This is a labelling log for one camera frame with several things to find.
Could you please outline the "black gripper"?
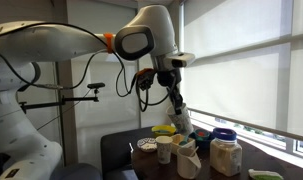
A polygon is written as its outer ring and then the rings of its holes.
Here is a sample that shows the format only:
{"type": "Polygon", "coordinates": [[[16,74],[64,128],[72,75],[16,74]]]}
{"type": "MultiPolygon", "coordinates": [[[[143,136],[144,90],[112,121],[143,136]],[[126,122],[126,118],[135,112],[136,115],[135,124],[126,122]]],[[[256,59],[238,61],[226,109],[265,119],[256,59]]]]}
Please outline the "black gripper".
{"type": "Polygon", "coordinates": [[[182,114],[183,98],[180,94],[177,95],[178,83],[181,81],[180,70],[158,71],[157,79],[161,86],[167,87],[170,90],[170,100],[172,106],[175,108],[176,115],[182,114]]]}

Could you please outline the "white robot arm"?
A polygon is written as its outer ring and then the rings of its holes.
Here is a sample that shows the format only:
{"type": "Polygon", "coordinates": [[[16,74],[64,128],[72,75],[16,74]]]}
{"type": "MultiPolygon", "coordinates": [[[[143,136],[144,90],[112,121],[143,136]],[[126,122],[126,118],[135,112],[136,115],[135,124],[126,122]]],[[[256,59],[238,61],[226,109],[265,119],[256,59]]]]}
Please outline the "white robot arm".
{"type": "Polygon", "coordinates": [[[178,49],[169,12],[149,5],[116,34],[93,34],[83,28],[41,21],[0,24],[0,153],[14,163],[0,180],[49,180],[60,161],[62,147],[41,135],[16,100],[30,86],[61,91],[55,84],[40,84],[40,62],[60,62],[78,56],[112,55],[122,64],[148,54],[160,84],[168,89],[174,112],[182,111],[177,83],[178,49]]]}

